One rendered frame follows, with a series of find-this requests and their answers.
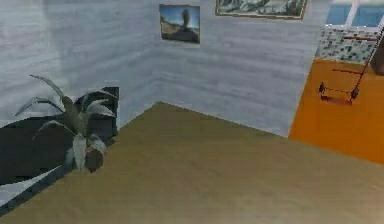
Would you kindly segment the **grey-green house plant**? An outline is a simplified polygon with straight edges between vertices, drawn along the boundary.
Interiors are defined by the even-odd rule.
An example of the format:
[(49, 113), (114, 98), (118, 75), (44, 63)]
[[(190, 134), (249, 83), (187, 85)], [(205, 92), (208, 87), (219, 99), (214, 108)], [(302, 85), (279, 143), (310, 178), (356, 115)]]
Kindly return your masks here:
[(25, 112), (28, 108), (34, 104), (49, 104), (62, 113), (68, 116), (69, 124), (64, 125), (57, 120), (49, 120), (41, 125), (36, 131), (36, 134), (32, 137), (35, 139), (37, 135), (49, 126), (56, 125), (63, 127), (69, 133), (73, 135), (72, 146), (66, 151), (65, 164), (74, 164), (76, 169), (81, 171), (86, 167), (86, 156), (92, 151), (97, 151), (104, 156), (107, 146), (103, 140), (97, 134), (90, 134), (88, 131), (88, 124), (91, 116), (94, 114), (103, 115), (107, 117), (116, 117), (116, 113), (104, 105), (108, 102), (108, 98), (102, 98), (87, 103), (91, 92), (87, 92), (81, 101), (80, 108), (77, 109), (73, 100), (64, 94), (61, 88), (56, 85), (51, 79), (43, 76), (31, 75), (31, 77), (45, 82), (50, 86), (56, 94), (59, 96), (63, 107), (58, 106), (52, 100), (47, 97), (32, 97), (23, 106), (21, 106), (15, 113), (16, 116)]

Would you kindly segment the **red wheeled cart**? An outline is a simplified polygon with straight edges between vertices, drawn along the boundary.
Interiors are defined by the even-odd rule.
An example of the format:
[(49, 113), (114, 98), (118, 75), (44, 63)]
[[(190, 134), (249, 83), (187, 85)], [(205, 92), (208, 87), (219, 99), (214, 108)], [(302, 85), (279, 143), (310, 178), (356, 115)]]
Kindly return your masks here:
[[(347, 36), (346, 37), (346, 40), (374, 41), (375, 47), (371, 51), (369, 56), (365, 59), (365, 64), (364, 64), (364, 67), (362, 70), (356, 72), (356, 71), (352, 71), (352, 70), (344, 70), (343, 71), (342, 69), (335, 69), (335, 72), (342, 72), (343, 71), (344, 73), (357, 74), (359, 76), (359, 79), (356, 82), (354, 88), (351, 91), (344, 91), (344, 90), (339, 90), (339, 89), (333, 90), (332, 88), (327, 87), (324, 82), (322, 82), (318, 88), (318, 93), (320, 94), (320, 99), (322, 101), (333, 102), (333, 103), (341, 104), (341, 105), (351, 105), (353, 103), (353, 101), (359, 95), (359, 91), (360, 91), (359, 86), (360, 86), (361, 80), (362, 80), (364, 74), (366, 73), (368, 66), (370, 65), (370, 61), (372, 60), (377, 47), (380, 45), (381, 38), (382, 38), (381, 35), (379, 35), (376, 38), (357, 37), (357, 36)], [(347, 94), (348, 97), (347, 98), (337, 98), (337, 97), (327, 96), (325, 94), (326, 91), (332, 91), (332, 90), (334, 92), (340, 92), (340, 93)]]

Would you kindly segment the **white framed window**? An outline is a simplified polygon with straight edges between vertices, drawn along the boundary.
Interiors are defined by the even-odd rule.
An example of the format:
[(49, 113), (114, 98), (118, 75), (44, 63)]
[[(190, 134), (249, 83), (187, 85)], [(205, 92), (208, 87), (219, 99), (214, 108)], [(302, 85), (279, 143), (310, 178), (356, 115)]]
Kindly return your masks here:
[(379, 30), (384, 26), (384, 0), (332, 0), (326, 26)]

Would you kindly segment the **small framed landscape picture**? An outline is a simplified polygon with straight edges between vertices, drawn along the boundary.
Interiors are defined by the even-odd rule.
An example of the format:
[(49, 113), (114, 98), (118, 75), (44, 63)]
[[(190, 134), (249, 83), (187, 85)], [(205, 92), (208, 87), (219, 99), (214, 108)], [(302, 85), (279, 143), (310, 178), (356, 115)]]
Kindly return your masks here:
[(162, 40), (200, 43), (200, 7), (197, 5), (160, 4)]

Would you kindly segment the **wide gold-framed picture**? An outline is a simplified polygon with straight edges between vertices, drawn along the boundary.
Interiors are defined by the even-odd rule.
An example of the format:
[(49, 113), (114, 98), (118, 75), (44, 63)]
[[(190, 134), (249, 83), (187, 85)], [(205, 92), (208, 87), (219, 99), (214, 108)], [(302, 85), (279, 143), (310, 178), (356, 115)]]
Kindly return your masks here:
[(302, 20), (308, 0), (216, 0), (216, 16)]

